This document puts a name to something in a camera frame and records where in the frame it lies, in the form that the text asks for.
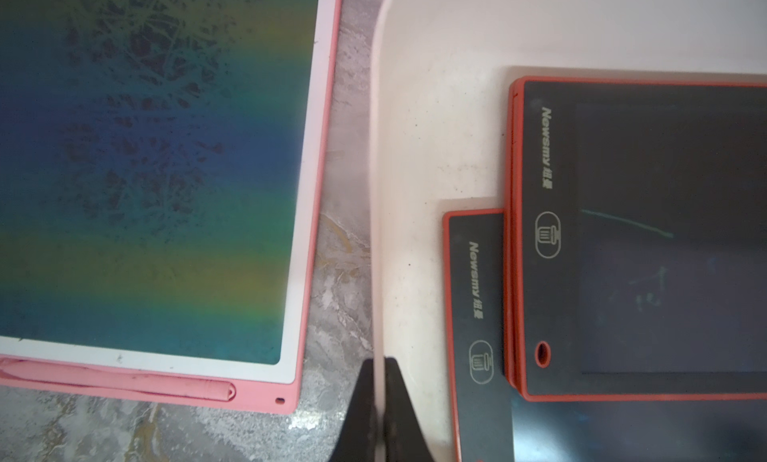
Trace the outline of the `pink writing tablet rainbow screen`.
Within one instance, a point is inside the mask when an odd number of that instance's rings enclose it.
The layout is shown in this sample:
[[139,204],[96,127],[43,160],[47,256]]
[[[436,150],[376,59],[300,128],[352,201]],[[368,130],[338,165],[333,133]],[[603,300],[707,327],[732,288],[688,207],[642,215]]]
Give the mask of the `pink writing tablet rainbow screen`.
[[1,361],[299,402],[342,0],[1,0]]

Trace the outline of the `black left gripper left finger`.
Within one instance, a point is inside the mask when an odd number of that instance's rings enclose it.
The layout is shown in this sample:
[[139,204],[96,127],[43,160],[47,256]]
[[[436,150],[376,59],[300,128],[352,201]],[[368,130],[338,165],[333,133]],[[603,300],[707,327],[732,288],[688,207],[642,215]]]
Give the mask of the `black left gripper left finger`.
[[346,417],[329,462],[374,462],[378,438],[374,362],[363,362]]

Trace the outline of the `red black Newsmy tablet top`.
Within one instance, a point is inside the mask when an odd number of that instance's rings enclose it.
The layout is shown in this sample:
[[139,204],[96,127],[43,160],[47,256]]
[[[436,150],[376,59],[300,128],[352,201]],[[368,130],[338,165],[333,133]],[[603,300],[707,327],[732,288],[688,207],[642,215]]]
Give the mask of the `red black Newsmy tablet top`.
[[766,87],[509,89],[505,374],[531,402],[766,395]]

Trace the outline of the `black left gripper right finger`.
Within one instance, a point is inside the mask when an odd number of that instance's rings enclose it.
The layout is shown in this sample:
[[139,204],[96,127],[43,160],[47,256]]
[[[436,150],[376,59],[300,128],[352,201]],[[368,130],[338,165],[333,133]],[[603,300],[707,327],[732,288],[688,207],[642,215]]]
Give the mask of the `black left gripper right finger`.
[[397,360],[385,359],[383,442],[387,462],[434,462]]

